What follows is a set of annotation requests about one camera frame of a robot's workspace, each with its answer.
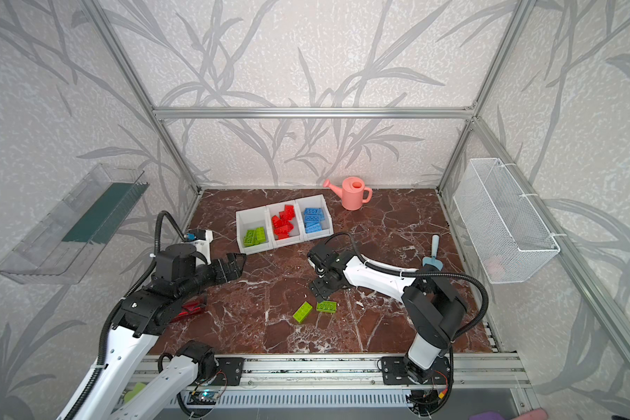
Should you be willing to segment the blue brick bottom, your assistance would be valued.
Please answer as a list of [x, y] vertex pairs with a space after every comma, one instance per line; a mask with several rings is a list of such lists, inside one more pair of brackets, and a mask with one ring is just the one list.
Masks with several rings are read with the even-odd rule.
[[306, 234], [318, 233], [318, 232], [321, 232], [322, 230], [323, 230], [323, 227], [321, 226], [320, 223], [313, 223], [313, 224], [306, 225]]

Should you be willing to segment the red cylinder tool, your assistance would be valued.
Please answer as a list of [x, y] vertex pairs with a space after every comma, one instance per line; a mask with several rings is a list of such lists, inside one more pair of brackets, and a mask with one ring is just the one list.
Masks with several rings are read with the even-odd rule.
[[202, 313], [206, 305], [207, 304], [205, 299], [193, 299], [185, 303], [181, 308], [181, 312], [173, 318], [171, 323], [175, 323], [183, 320], [184, 318], [187, 319], [189, 317]]

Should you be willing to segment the left white bin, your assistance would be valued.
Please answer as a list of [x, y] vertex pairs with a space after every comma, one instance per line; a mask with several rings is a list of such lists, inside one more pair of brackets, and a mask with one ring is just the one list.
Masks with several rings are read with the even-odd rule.
[[266, 206], [236, 213], [236, 239], [243, 254], [252, 255], [274, 249]]

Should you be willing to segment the green brick studs-down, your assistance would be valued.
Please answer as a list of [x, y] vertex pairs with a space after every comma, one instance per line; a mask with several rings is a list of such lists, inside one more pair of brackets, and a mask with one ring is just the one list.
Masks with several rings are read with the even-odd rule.
[[267, 243], [267, 237], [266, 237], [266, 233], [265, 233], [265, 228], [264, 227], [257, 227], [255, 229], [255, 241], [254, 244], [255, 245], [260, 245], [260, 244], [264, 244]]

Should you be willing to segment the white bin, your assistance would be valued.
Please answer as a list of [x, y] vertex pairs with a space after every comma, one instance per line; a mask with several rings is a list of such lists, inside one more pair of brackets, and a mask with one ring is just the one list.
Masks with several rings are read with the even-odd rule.
[[305, 242], [326, 238], [334, 233], [334, 224], [325, 197], [320, 195], [296, 199], [299, 227]]
[[305, 228], [296, 201], [285, 201], [267, 206], [269, 239], [275, 248], [302, 243]]
[[243, 254], [252, 255], [274, 249], [266, 206], [236, 213], [236, 239]]

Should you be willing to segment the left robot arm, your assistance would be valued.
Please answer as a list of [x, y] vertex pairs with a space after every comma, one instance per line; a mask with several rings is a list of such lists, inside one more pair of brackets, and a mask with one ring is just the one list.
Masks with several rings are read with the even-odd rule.
[[156, 378], [121, 408], [120, 395], [145, 355], [191, 299], [206, 289], [238, 280], [243, 253], [209, 257], [207, 241], [178, 243], [158, 250], [139, 285], [111, 310], [101, 329], [98, 355], [61, 411], [61, 419], [152, 419], [194, 383], [211, 383], [221, 370], [211, 346], [189, 341]]

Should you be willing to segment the light blue trowel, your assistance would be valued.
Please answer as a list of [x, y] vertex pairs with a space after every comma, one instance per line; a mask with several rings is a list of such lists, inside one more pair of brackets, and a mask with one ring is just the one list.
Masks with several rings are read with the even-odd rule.
[[442, 271], [444, 264], [438, 259], [440, 236], [434, 234], [432, 236], [432, 247], [430, 248], [430, 255], [423, 258], [423, 266], [430, 266], [437, 271]]

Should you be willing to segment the green brick bottom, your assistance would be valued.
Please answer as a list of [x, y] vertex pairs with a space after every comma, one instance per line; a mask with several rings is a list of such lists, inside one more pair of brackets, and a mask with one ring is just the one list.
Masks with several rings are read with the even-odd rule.
[[299, 306], [299, 309], [295, 311], [294, 315], [292, 315], [292, 318], [294, 318], [297, 323], [303, 324], [312, 311], [313, 306], [308, 302], [304, 302], [303, 304], [301, 304], [301, 306]]

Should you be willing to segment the middle white bin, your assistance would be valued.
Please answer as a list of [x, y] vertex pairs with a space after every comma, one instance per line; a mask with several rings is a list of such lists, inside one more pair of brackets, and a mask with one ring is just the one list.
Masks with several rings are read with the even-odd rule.
[[275, 248], [302, 243], [305, 228], [296, 201], [285, 201], [267, 206], [269, 239]]

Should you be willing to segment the blue brick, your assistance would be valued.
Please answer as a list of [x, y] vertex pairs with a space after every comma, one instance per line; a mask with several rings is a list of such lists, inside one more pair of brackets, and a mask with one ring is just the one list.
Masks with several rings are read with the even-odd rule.
[[320, 217], [312, 217], [311, 215], [307, 215], [304, 219], [304, 225], [306, 225], [306, 227], [315, 224], [322, 224], [322, 220], [320, 219]]
[[320, 223], [313, 223], [313, 224], [306, 225], [306, 234], [318, 233], [318, 232], [321, 232], [322, 230], [323, 230], [323, 227], [321, 226]]
[[317, 217], [320, 220], [323, 220], [325, 217], [322, 208], [306, 208], [304, 210], [304, 216], [311, 219]]

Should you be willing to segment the pink watering can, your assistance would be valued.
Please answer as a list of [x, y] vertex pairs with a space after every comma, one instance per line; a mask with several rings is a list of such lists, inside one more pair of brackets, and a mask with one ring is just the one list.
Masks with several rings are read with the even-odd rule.
[[365, 182], [358, 177], [348, 177], [343, 180], [340, 187], [325, 180], [323, 187], [330, 189], [341, 199], [341, 206], [348, 211], [356, 211], [368, 204], [373, 197], [373, 190], [367, 187]]

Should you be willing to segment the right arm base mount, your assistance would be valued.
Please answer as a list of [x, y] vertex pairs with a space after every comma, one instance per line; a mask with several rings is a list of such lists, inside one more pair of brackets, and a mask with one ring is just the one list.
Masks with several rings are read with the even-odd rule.
[[437, 357], [429, 369], [418, 367], [407, 356], [381, 357], [376, 366], [385, 385], [447, 387], [453, 376], [451, 361], [446, 357]]

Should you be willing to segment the green brick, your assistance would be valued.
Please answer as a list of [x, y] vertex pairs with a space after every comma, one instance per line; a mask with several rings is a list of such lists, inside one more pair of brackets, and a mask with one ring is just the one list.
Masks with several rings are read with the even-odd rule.
[[322, 301], [322, 302], [318, 302], [318, 304], [316, 305], [316, 311], [318, 313], [334, 314], [334, 313], [337, 313], [337, 310], [338, 310], [338, 304], [333, 301]]
[[254, 241], [255, 241], [255, 229], [249, 229], [243, 238], [243, 246], [245, 248], [255, 246]]
[[301, 304], [301, 306], [299, 306], [299, 309], [295, 311], [294, 315], [292, 315], [292, 318], [294, 318], [297, 323], [303, 324], [312, 311], [313, 306], [308, 302], [304, 302], [303, 304]]

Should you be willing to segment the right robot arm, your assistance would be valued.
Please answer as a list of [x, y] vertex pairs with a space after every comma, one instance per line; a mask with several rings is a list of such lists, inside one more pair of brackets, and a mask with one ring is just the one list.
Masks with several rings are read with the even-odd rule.
[[[462, 273], [444, 272], [433, 266], [404, 269], [374, 261], [356, 250], [337, 252], [319, 243], [308, 255], [317, 278], [310, 283], [315, 298], [324, 302], [338, 290], [366, 288], [401, 302], [416, 330], [405, 355], [413, 376], [432, 370], [434, 362], [453, 349], [453, 343], [476, 327], [488, 312], [486, 287]], [[453, 285], [453, 279], [473, 285], [481, 294], [481, 307], [465, 322], [468, 304]]]

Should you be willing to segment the aluminium front rail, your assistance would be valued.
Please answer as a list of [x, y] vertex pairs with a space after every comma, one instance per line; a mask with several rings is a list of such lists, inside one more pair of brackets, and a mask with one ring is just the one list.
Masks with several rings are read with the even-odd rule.
[[[379, 390], [442, 389], [417, 385], [385, 385], [372, 353], [273, 353], [221, 355], [245, 359], [241, 383], [231, 390]], [[458, 389], [527, 389], [530, 379], [515, 353], [458, 353], [448, 387]]]

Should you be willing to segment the right white bin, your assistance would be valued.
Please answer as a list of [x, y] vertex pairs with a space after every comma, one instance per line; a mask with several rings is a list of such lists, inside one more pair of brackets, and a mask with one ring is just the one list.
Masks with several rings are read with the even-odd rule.
[[299, 227], [305, 242], [326, 238], [334, 233], [334, 224], [325, 197], [320, 195], [296, 199]]

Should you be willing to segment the green toy shovel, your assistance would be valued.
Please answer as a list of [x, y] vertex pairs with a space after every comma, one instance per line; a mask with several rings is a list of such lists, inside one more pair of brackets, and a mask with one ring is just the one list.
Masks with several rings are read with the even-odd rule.
[[130, 400], [136, 397], [144, 388], [145, 383], [136, 383], [135, 386], [124, 393], [124, 404], [127, 404]]

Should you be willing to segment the clear wall shelf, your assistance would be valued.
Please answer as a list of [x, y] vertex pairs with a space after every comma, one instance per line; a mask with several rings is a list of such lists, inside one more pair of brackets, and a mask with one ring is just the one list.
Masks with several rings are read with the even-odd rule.
[[0, 261], [0, 275], [20, 285], [80, 283], [148, 187], [143, 170], [97, 164]]

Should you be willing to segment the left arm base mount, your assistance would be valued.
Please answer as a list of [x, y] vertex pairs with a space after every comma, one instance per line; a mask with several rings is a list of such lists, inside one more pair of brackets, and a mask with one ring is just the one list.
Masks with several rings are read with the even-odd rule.
[[199, 363], [192, 383], [201, 386], [236, 387], [241, 383], [245, 359], [243, 357], [208, 358]]

